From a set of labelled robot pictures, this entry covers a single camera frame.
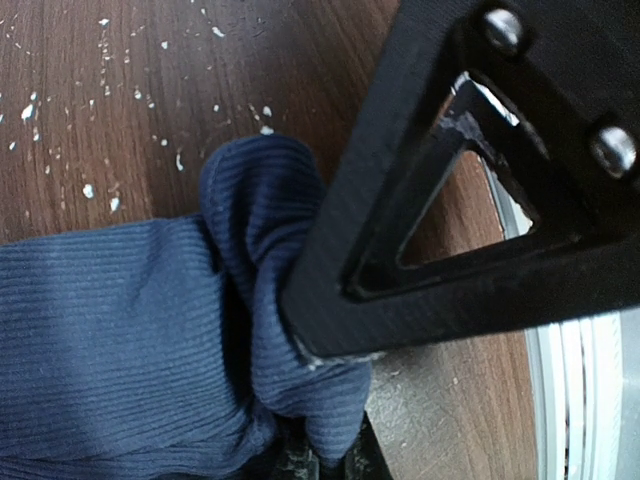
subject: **wooden floor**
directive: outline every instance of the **wooden floor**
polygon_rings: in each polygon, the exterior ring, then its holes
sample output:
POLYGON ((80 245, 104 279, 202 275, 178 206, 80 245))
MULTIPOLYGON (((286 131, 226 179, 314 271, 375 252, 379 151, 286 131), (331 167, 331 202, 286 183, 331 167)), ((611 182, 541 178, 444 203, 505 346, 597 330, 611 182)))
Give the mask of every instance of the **wooden floor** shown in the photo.
MULTIPOLYGON (((193 212, 207 156, 265 126, 329 181, 396 6, 0 0, 0 243, 193 212)), ((434 210, 430 255, 500 239, 473 158, 434 210)), ((522 334, 389 355, 369 410, 399 480, 535 478, 522 334)))

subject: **blue ribbed sleeve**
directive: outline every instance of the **blue ribbed sleeve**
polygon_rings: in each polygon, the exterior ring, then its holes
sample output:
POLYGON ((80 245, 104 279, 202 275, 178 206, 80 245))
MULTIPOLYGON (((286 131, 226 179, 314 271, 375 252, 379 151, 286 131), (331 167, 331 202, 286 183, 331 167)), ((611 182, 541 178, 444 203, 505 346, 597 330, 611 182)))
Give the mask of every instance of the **blue ribbed sleeve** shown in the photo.
POLYGON ((0 247, 0 478, 225 478, 274 414, 349 448, 369 366, 308 369, 276 302, 323 195, 309 151, 230 144, 200 192, 199 215, 0 247))

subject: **paint splatter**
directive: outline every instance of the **paint splatter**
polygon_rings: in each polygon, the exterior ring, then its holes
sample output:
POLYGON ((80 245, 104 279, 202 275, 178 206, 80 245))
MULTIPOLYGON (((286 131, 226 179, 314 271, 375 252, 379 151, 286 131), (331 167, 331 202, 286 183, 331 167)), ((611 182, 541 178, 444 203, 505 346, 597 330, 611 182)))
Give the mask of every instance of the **paint splatter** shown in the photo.
POLYGON ((29 104, 23 111, 22 114, 20 115, 20 118, 22 118, 23 122, 26 122, 27 120, 29 120, 31 118, 31 116, 33 115, 33 105, 29 104))
POLYGON ((93 185, 91 185, 90 183, 87 183, 82 188, 82 193, 84 193, 84 196, 87 197, 88 199, 92 199, 93 197, 95 197, 95 192, 93 191, 93 185))
POLYGON ((249 110, 251 110, 251 113, 253 114, 253 119, 256 122, 260 121, 260 115, 258 115, 258 111, 256 110, 256 107, 254 107, 252 104, 249 104, 249 110))
POLYGON ((176 168, 179 172, 184 171, 184 165, 182 165, 182 154, 180 152, 176 155, 176 168))
POLYGON ((109 201, 109 208, 111 209, 111 213, 115 213, 120 208, 120 199, 118 197, 113 197, 109 201))

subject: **black metal bracket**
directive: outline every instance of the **black metal bracket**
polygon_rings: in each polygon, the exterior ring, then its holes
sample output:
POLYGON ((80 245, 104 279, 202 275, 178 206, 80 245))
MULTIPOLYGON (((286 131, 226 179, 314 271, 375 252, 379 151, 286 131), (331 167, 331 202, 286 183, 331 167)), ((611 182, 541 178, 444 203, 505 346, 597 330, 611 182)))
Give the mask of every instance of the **black metal bracket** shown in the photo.
POLYGON ((368 417, 344 461, 325 471, 304 437, 304 428, 288 428, 271 480, 393 480, 368 417))
POLYGON ((624 0, 404 0, 281 295, 303 353, 366 356, 640 304, 638 168, 612 175, 593 145, 613 127, 638 151, 637 25, 640 4, 624 0), (495 10, 519 20, 514 48, 497 48, 487 25, 495 10), (401 265, 412 229, 467 150, 527 209, 534 231, 401 265))

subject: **silver screw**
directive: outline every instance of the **silver screw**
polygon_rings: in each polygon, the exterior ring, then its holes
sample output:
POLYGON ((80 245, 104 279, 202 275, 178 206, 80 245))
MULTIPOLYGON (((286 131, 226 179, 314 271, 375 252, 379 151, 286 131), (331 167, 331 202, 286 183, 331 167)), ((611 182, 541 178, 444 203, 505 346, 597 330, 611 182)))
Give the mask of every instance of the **silver screw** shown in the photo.
POLYGON ((518 54, 524 40, 524 27, 518 17, 509 10, 496 8, 484 15, 485 35, 491 44, 503 54, 518 54))
POLYGON ((591 140, 591 153, 615 179, 624 177, 638 158, 633 138, 620 127, 605 127, 598 131, 591 140))

